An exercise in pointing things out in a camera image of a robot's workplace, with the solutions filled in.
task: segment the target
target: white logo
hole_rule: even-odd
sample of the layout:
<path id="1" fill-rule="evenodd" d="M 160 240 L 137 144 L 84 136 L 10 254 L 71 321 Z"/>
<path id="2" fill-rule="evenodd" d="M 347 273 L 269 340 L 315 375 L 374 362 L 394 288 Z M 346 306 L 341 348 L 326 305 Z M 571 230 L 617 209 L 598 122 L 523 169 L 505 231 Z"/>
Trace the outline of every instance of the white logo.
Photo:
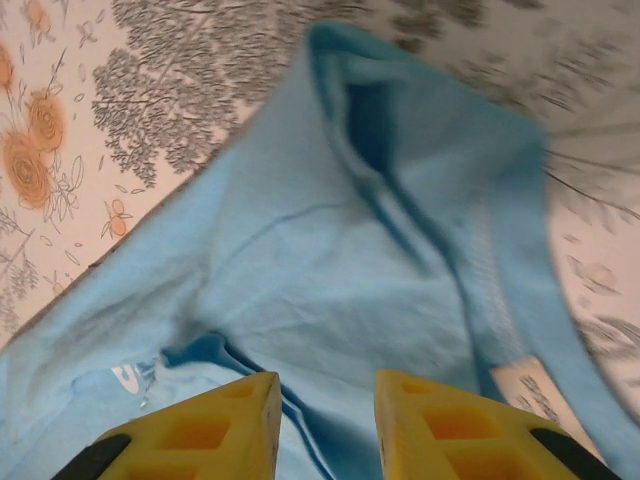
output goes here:
<path id="1" fill-rule="evenodd" d="M 123 365 L 121 367 L 113 367 L 111 369 L 118 381 L 129 393 L 138 393 L 140 386 L 138 385 L 138 379 L 136 373 L 131 365 Z"/>

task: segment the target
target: gray tree print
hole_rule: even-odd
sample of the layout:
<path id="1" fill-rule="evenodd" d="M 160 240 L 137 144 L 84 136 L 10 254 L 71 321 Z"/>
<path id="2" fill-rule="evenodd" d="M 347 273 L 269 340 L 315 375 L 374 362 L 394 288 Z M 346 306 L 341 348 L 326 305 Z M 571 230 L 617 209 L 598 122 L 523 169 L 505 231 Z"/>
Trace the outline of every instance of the gray tree print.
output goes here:
<path id="1" fill-rule="evenodd" d="M 26 253 L 33 231 L 25 232 L 16 220 L 15 212 L 0 209 L 0 331 L 14 333 L 20 317 L 16 301 L 24 300 L 29 290 L 37 287 L 39 275 Z"/>
<path id="2" fill-rule="evenodd" d="M 122 171 L 155 186 L 164 158 L 176 174 L 197 171 L 263 101 L 306 25 L 353 19 L 363 0 L 113 0 L 127 49 L 93 76 L 96 126 Z"/>
<path id="3" fill-rule="evenodd" d="M 0 31 L 7 28 L 7 2 L 9 0 L 0 0 Z"/>
<path id="4" fill-rule="evenodd" d="M 621 61 L 625 46 L 624 39 L 610 32 L 584 34 L 562 46 L 545 45 L 546 53 L 526 65 L 497 52 L 484 52 L 480 58 L 451 67 L 451 71 L 495 103 L 545 120 L 558 109 L 574 114 L 588 110 L 593 94 L 612 90 L 618 74 L 628 68 Z M 575 135 L 604 138 L 625 127 L 637 129 L 637 125 L 626 125 Z M 557 151 L 549 153 L 552 161 L 547 175 L 554 181 L 559 202 L 585 223 L 599 223 L 615 234 L 616 219 L 629 224 L 640 220 L 633 199 L 622 198 L 618 188 L 625 178 L 640 175 L 640 157 L 602 162 Z"/>
<path id="5" fill-rule="evenodd" d="M 580 334 L 589 352 L 602 359 L 620 362 L 640 358 L 640 329 L 615 317 L 579 319 Z"/>
<path id="6" fill-rule="evenodd" d="M 539 0 L 503 0 L 516 8 L 539 10 Z M 391 22 L 398 35 L 395 43 L 411 53 L 420 53 L 428 39 L 441 38 L 445 20 L 467 28 L 485 25 L 487 0 L 393 0 L 403 13 Z"/>

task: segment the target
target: light blue cloth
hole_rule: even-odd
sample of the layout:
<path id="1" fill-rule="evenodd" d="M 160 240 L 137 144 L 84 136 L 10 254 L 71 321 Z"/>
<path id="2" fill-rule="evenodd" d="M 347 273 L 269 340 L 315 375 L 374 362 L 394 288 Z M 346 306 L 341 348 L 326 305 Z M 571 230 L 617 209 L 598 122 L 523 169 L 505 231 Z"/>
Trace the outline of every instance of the light blue cloth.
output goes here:
<path id="1" fill-rule="evenodd" d="M 278 479 L 380 479 L 377 369 L 491 395 L 487 369 L 529 353 L 638 478 L 640 432 L 551 268 L 544 161 L 532 121 L 317 24 L 245 138 L 0 356 L 0 478 L 47 480 L 108 428 L 265 369 Z M 122 364 L 146 369 L 135 395 Z"/>

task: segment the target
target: blue towel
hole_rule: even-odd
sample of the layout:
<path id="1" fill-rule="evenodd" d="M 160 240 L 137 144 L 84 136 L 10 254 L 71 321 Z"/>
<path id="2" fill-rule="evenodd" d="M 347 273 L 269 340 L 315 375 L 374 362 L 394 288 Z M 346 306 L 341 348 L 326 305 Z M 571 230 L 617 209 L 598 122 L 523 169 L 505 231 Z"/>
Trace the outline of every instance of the blue towel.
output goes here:
<path id="1" fill-rule="evenodd" d="M 487 370 L 528 354 L 637 478 L 640 432 L 553 274 L 544 161 L 531 120 L 316 24 L 246 135 L 2 353 L 0 478 L 47 480 L 108 428 L 264 369 L 278 479 L 380 479 L 377 369 L 491 395 Z"/>

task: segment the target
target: fabric seam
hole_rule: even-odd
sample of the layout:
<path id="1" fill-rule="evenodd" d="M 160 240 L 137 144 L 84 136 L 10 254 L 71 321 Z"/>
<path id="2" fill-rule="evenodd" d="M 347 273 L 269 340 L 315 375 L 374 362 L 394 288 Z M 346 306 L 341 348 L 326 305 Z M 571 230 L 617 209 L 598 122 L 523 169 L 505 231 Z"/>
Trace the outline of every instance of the fabric seam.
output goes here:
<path id="1" fill-rule="evenodd" d="M 489 324 L 494 335 L 510 357 L 510 361 L 522 358 L 527 349 L 518 333 L 509 302 L 502 288 L 498 261 L 493 246 L 491 220 L 488 206 L 488 187 L 484 183 L 478 189 L 476 202 L 476 219 L 478 235 L 474 236 L 473 265 L 478 272 L 482 289 L 491 310 Z"/>

